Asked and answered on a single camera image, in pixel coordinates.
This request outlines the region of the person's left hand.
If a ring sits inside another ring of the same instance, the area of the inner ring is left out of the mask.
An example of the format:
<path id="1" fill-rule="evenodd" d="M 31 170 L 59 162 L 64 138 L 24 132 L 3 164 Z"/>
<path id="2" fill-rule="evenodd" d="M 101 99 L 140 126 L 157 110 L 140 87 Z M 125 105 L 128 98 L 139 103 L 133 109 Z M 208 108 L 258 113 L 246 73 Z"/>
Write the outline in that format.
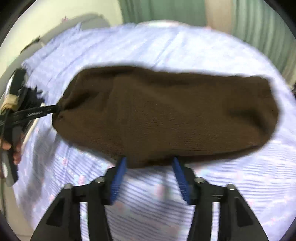
<path id="1" fill-rule="evenodd" d="M 22 139 L 23 133 L 18 136 L 18 140 L 14 143 L 3 141 L 1 151 L 1 177 L 5 178 L 6 182 L 17 182 L 18 165 L 22 158 Z"/>

